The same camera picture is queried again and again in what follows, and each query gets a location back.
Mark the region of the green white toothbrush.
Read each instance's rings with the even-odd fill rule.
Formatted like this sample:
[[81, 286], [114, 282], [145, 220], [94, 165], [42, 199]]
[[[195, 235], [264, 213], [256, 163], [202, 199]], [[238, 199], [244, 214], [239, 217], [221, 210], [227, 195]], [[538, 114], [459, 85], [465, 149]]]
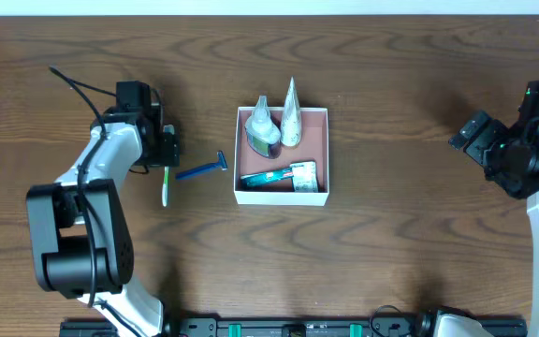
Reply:
[[163, 126], [163, 159], [164, 159], [164, 178], [162, 184], [162, 205], [167, 207], [169, 204], [169, 173], [176, 158], [176, 144], [174, 143], [175, 128], [173, 125]]

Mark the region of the clear spray bottle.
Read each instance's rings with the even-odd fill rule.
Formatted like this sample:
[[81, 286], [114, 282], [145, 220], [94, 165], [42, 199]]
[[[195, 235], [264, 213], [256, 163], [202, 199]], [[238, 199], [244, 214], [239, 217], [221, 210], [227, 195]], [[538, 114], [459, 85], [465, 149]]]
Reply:
[[272, 121], [267, 97], [261, 95], [246, 120], [245, 132], [249, 146], [259, 155], [275, 159], [281, 152], [281, 131]]

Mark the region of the red teal toothpaste tube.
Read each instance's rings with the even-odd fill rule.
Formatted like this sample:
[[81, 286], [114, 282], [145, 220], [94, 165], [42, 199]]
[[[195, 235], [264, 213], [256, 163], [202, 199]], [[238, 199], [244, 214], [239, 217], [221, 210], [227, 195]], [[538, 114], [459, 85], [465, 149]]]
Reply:
[[244, 189], [255, 189], [271, 183], [291, 179], [294, 176], [291, 168], [282, 168], [273, 171], [242, 175], [240, 182]]

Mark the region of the white cream tube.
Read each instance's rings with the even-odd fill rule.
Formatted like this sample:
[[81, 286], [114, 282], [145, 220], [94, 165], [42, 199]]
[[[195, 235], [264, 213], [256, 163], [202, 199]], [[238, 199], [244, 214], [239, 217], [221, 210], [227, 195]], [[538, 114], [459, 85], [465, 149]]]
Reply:
[[297, 147], [302, 136], [302, 121], [295, 79], [291, 78], [284, 100], [281, 120], [281, 143], [286, 147]]

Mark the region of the green soap packet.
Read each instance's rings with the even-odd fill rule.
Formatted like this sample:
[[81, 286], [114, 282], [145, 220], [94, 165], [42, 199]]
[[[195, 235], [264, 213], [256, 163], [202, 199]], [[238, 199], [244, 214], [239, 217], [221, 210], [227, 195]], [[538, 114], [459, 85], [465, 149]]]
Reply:
[[293, 173], [292, 184], [295, 192], [318, 193], [316, 163], [314, 161], [293, 163], [290, 165]]

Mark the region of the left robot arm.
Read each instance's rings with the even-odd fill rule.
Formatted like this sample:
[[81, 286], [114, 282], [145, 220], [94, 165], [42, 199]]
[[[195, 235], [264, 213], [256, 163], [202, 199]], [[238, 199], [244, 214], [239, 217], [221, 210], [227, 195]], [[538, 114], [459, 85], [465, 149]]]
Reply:
[[179, 138], [148, 84], [119, 81], [113, 97], [115, 105], [96, 114], [73, 166], [26, 194], [36, 280], [94, 307], [121, 336], [162, 336], [164, 304], [133, 273], [119, 191], [133, 167], [178, 166]]

